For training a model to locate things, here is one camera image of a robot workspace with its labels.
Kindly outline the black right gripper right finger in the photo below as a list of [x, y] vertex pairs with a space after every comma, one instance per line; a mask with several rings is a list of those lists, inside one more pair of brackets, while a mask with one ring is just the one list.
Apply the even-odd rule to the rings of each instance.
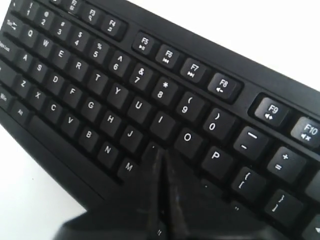
[[275, 230], [215, 196], [173, 150], [163, 153], [165, 214], [172, 240], [273, 240]]

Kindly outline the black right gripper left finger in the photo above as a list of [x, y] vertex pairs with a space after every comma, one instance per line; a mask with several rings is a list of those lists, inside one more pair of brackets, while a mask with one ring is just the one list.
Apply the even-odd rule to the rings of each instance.
[[105, 201], [63, 223], [55, 240], [154, 240], [162, 211], [164, 149], [155, 148], [142, 167]]

